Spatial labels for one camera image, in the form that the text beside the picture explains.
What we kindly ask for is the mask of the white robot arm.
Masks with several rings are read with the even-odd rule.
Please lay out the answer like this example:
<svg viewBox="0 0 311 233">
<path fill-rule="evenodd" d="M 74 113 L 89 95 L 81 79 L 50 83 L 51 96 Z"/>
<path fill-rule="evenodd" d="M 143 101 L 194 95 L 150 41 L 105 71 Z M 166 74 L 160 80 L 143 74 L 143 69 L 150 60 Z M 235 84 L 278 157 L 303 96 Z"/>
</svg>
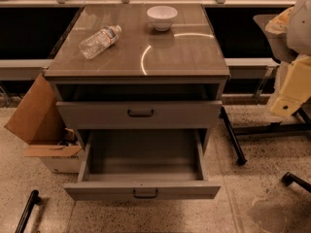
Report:
<svg viewBox="0 0 311 233">
<path fill-rule="evenodd" d="M 280 89 L 268 102 L 268 111 L 286 118 L 311 97 L 311 0 L 297 0 L 284 12 L 270 20 L 265 31 L 284 34 L 286 45 L 298 53 L 281 68 Z"/>
</svg>

